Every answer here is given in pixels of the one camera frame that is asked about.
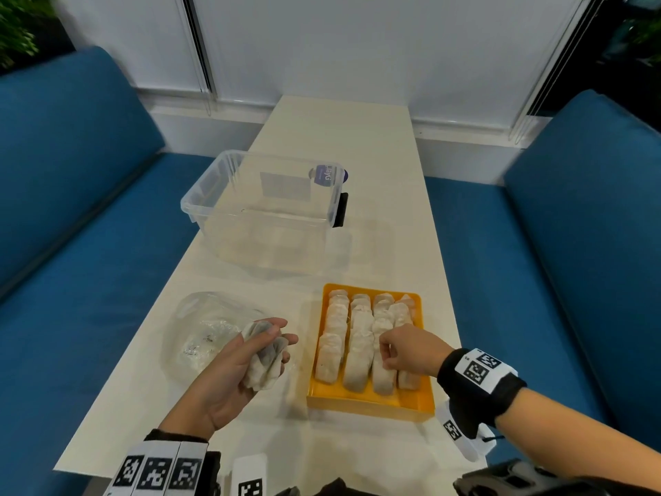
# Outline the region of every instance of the blue cushion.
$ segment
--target blue cushion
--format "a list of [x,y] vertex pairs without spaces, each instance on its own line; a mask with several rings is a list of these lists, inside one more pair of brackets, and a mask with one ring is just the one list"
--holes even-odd
[[0,305],[3,494],[76,494],[52,468],[195,236],[179,202],[211,161],[163,155]]
[[661,135],[584,92],[505,183],[617,425],[661,450]]
[[[517,369],[529,386],[599,421],[599,391],[500,186],[425,178],[461,344]],[[521,458],[499,441],[490,463]]]
[[0,79],[0,287],[164,142],[90,48]]

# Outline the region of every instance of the plastic bag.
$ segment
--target plastic bag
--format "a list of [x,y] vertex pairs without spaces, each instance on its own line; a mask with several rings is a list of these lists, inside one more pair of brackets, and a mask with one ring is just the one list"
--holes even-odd
[[190,385],[222,348],[266,311],[222,292],[195,292],[177,306],[165,328],[161,366]]

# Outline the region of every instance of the left hand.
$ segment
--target left hand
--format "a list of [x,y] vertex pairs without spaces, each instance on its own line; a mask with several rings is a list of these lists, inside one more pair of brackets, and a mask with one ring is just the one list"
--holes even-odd
[[[285,319],[266,320],[273,324],[267,332],[248,341],[244,341],[239,334],[226,344],[186,390],[159,429],[168,433],[202,437],[209,441],[217,430],[239,415],[255,395],[252,389],[241,384],[252,355],[266,348],[280,335],[285,337],[289,344],[298,342],[298,336],[295,334],[281,334],[280,329],[287,325]],[[283,352],[281,375],[289,360],[289,352]]]

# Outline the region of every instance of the table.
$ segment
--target table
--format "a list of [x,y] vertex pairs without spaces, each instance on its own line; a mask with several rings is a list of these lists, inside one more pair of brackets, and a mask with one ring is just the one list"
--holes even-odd
[[[340,163],[349,174],[343,228],[330,231],[334,269],[324,275],[256,276],[190,247],[138,329],[55,469],[112,477],[183,389],[161,369],[162,330],[177,303],[196,291],[224,291],[289,319],[300,336],[293,365],[238,419],[216,433],[221,475],[239,456],[265,452],[270,493],[298,485],[313,494],[335,477],[380,495],[451,495],[451,482],[484,467],[471,464],[434,419],[422,425],[307,410],[324,283],[417,292],[425,328],[459,345],[450,291],[418,158],[409,111],[402,106],[284,96],[251,151]],[[437,403],[445,394],[434,386]]]

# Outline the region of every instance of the orange tray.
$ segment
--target orange tray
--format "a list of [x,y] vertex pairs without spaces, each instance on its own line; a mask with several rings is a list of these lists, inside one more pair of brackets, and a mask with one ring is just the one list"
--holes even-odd
[[372,301],[374,296],[383,292],[390,292],[395,300],[400,299],[404,294],[415,301],[416,309],[413,324],[424,329],[422,322],[422,300],[418,294],[412,292],[395,292],[375,289],[363,289],[360,287],[343,286],[338,283],[327,283],[324,286],[323,300],[321,304],[321,320],[319,321],[319,332],[317,335],[317,349],[315,350],[315,361],[312,366],[312,375],[310,376],[310,386],[307,391],[307,406],[313,409],[327,409],[329,411],[340,411],[343,413],[362,414],[366,416],[376,416],[381,418],[399,419],[401,421],[413,421],[421,423],[434,416],[434,394],[432,384],[428,376],[422,376],[420,380],[420,389],[413,392],[411,390],[400,390],[395,388],[395,392],[389,397],[382,397],[374,393],[372,389],[371,373],[368,385],[362,393],[350,392],[342,385],[344,377],[344,363],[346,362],[346,353],[349,351],[348,340],[345,344],[345,354],[340,374],[337,381],[332,384],[322,383],[315,379],[315,368],[318,358],[318,338],[324,332],[326,324],[326,310],[328,309],[328,293],[332,290],[343,289],[348,292],[349,299],[354,294],[368,294]]

